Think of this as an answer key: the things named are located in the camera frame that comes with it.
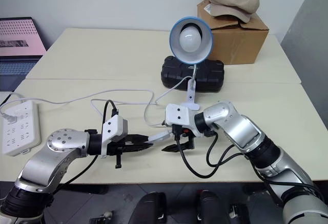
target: silver robotic arm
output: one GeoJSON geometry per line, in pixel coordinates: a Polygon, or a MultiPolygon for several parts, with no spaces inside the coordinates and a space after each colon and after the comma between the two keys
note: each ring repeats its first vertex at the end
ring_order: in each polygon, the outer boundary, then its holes
{"type": "Polygon", "coordinates": [[[116,168],[120,168],[123,152],[152,146],[147,143],[147,136],[128,135],[128,123],[118,115],[106,121],[102,129],[102,134],[73,129],[53,132],[45,146],[26,163],[1,205],[0,224],[40,223],[44,208],[53,201],[53,194],[73,160],[87,155],[116,155],[116,168]]]}
{"type": "Polygon", "coordinates": [[[196,137],[202,137],[206,130],[223,129],[267,183],[275,202],[284,206],[285,223],[328,223],[328,207],[315,195],[307,173],[248,117],[239,114],[230,101],[220,101],[199,114],[169,104],[166,124],[172,131],[177,125],[190,129],[196,137]]]}

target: black case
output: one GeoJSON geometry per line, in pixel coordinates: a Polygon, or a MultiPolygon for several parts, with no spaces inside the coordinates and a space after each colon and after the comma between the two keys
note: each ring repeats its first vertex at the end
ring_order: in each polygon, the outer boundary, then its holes
{"type": "MultiPolygon", "coordinates": [[[[224,64],[221,61],[205,59],[197,64],[196,91],[197,92],[218,92],[223,85],[224,64]]],[[[167,88],[174,87],[185,76],[192,76],[193,65],[183,64],[177,58],[168,56],[165,58],[160,73],[163,85],[167,88]]],[[[188,80],[185,79],[178,87],[179,90],[187,90],[188,80]]]]}

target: electrical outlet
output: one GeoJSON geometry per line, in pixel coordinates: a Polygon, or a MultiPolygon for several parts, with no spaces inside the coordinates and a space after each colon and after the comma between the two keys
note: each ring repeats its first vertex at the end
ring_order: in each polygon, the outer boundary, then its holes
{"type": "Polygon", "coordinates": [[[25,154],[40,144],[39,116],[36,103],[26,101],[5,110],[6,114],[17,116],[13,124],[3,119],[2,153],[9,156],[25,154]]]}

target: white table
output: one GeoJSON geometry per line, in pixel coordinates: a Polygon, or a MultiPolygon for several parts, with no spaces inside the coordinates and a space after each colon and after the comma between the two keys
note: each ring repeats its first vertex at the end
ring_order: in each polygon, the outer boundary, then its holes
{"type": "MultiPolygon", "coordinates": [[[[166,90],[160,81],[132,82],[128,80],[37,80],[27,79],[17,92],[24,96],[46,98],[52,101],[68,100],[93,92],[113,88],[149,88],[156,96],[166,90]]],[[[180,103],[186,93],[173,91],[160,101],[163,106],[151,107],[149,119],[164,119],[164,105],[180,103]]],[[[108,93],[99,98],[125,101],[145,101],[147,97],[137,93],[108,93]]],[[[300,84],[225,83],[217,94],[198,93],[197,101],[206,108],[220,99],[233,102],[236,109],[250,117],[275,144],[282,146],[303,167],[313,180],[327,180],[328,131],[300,84]]],[[[14,181],[26,161],[45,144],[47,136],[59,128],[77,130],[101,128],[101,117],[91,108],[90,99],[69,105],[39,104],[42,144],[26,155],[0,157],[0,180],[14,181]]],[[[102,109],[104,102],[97,103],[102,109]]],[[[148,127],[142,119],[144,106],[119,106],[120,115],[129,121],[129,133],[153,135],[162,129],[148,127]]],[[[214,163],[222,151],[230,145],[220,133],[220,140],[213,150],[214,163]]],[[[209,173],[206,151],[213,138],[196,139],[195,150],[186,151],[191,165],[200,173],[209,173]]],[[[172,140],[160,142],[150,149],[126,153],[122,156],[122,169],[115,169],[115,157],[98,159],[75,183],[114,184],[132,182],[199,182],[199,181],[258,181],[251,165],[243,157],[234,158],[222,166],[210,179],[194,176],[182,162],[179,153],[165,153],[161,149],[172,140]]],[[[92,157],[75,160],[63,182],[75,176],[92,160],[92,157]]]]}
{"type": "MultiPolygon", "coordinates": [[[[169,55],[169,32],[68,28],[26,78],[153,81],[169,55]]],[[[300,83],[274,35],[254,64],[224,69],[225,83],[300,83]]]]}

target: cardboard box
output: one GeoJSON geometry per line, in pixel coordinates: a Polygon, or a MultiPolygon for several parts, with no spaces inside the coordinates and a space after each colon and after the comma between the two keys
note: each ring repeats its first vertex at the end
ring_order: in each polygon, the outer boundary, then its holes
{"type": "Polygon", "coordinates": [[[225,65],[254,63],[265,38],[268,27],[257,14],[248,23],[241,23],[230,15],[213,17],[204,7],[210,2],[204,0],[197,5],[197,16],[212,29],[214,45],[210,60],[220,60],[225,65]]]}

